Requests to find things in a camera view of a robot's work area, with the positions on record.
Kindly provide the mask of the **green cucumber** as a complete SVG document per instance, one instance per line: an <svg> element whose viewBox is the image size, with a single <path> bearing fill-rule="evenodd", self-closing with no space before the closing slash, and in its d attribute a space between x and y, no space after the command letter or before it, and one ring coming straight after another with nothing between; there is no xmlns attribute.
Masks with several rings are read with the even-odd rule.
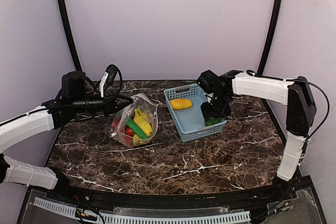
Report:
<svg viewBox="0 0 336 224"><path fill-rule="evenodd" d="M137 134L141 139L147 139L147 135L142 131L142 129L131 119L127 120L127 126Z"/></svg>

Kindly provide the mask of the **orange mango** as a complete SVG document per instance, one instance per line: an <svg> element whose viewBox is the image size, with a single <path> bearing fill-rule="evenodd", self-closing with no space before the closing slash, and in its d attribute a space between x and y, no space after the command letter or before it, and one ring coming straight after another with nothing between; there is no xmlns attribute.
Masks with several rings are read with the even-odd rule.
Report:
<svg viewBox="0 0 336 224"><path fill-rule="evenodd" d="M193 103L189 99L173 99L170 101L170 105L173 110L184 110L191 108Z"/></svg>

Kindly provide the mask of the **clear zip top bag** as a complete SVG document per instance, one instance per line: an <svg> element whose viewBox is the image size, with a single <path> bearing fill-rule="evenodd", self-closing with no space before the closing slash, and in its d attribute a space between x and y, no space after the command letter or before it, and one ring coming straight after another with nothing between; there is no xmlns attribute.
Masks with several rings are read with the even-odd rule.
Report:
<svg viewBox="0 0 336 224"><path fill-rule="evenodd" d="M113 140L128 148L149 144L159 127L159 104L144 93L131 98L133 102L114 116L110 132Z"/></svg>

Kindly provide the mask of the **yellow corn cob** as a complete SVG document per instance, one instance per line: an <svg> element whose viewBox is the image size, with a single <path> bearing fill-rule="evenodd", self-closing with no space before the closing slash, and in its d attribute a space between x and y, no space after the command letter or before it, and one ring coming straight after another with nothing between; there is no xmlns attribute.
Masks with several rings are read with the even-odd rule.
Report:
<svg viewBox="0 0 336 224"><path fill-rule="evenodd" d="M142 129L142 131L150 137L152 134L152 126L142 116L138 109L134 110L134 122Z"/></svg>

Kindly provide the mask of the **light blue plastic basket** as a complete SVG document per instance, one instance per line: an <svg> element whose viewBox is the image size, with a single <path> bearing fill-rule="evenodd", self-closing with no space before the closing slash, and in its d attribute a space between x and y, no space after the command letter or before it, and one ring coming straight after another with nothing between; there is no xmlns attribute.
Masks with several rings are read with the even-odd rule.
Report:
<svg viewBox="0 0 336 224"><path fill-rule="evenodd" d="M223 130L227 122L221 118L216 124L205 125L201 105L207 102L208 98L203 89L197 84L165 89L164 96L166 106L183 142L217 134ZM189 99L192 102L192 106L188 109L174 110L170 105L170 101L174 99Z"/></svg>

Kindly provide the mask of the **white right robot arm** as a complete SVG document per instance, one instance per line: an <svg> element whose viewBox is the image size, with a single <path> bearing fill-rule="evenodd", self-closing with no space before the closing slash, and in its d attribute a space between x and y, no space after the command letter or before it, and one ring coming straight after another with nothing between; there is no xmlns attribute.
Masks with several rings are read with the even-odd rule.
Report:
<svg viewBox="0 0 336 224"><path fill-rule="evenodd" d="M311 88L318 86L303 76L281 79L258 75L251 70L231 70L221 76L207 70L201 73L197 85L211 95L210 101L201 105L206 122L215 118L227 119L231 114L229 105L235 96L247 95L286 106L287 137L276 178L290 181L315 134L311 128L317 106Z"/></svg>

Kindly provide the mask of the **green bell pepper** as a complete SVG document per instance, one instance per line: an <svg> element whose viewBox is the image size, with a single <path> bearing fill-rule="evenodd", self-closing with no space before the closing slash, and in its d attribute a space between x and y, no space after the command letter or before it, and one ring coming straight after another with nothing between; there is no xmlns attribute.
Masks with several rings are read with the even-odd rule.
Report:
<svg viewBox="0 0 336 224"><path fill-rule="evenodd" d="M208 120L205 120L205 126L214 125L214 124L217 124L217 123L220 123L220 122L221 122L220 118L211 117Z"/></svg>

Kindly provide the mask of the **yellow banana bunch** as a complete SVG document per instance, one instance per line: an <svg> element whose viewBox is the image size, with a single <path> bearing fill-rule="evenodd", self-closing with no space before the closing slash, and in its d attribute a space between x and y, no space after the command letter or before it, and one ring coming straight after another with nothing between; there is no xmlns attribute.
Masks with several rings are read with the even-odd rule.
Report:
<svg viewBox="0 0 336 224"><path fill-rule="evenodd" d="M151 124L146 120L145 114L143 114L140 109L135 109L132 120L135 134L141 141L146 143L146 141L152 135L153 129Z"/></svg>

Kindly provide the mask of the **red lychee bunch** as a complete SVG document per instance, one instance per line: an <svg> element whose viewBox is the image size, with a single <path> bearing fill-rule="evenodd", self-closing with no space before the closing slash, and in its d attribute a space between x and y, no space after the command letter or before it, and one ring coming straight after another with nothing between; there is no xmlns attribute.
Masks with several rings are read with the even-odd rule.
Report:
<svg viewBox="0 0 336 224"><path fill-rule="evenodd" d="M117 137L117 133L119 132L119 133L124 134L122 136L122 139L125 142L132 142L134 133L131 130L129 130L129 127L127 125L121 126L117 130L117 127L120 125L120 120L121 120L121 116L119 115L116 115L113 118L112 124L111 124L111 137L112 138Z"/></svg>

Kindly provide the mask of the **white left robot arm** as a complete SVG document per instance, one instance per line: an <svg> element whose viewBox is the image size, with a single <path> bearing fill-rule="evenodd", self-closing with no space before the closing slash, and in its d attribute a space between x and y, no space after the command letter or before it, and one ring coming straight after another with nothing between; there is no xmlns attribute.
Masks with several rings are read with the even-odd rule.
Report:
<svg viewBox="0 0 336 224"><path fill-rule="evenodd" d="M26 186L37 186L49 190L60 190L69 186L67 176L57 168L39 167L17 161L5 151L12 146L43 132L59 129L77 115L103 113L110 116L132 104L132 98L116 93L107 94L106 89L121 72L109 66L98 86L83 71L72 71L62 77L62 86L57 96L35 109L1 123L1 182ZM86 85L90 84L92 92Z"/></svg>

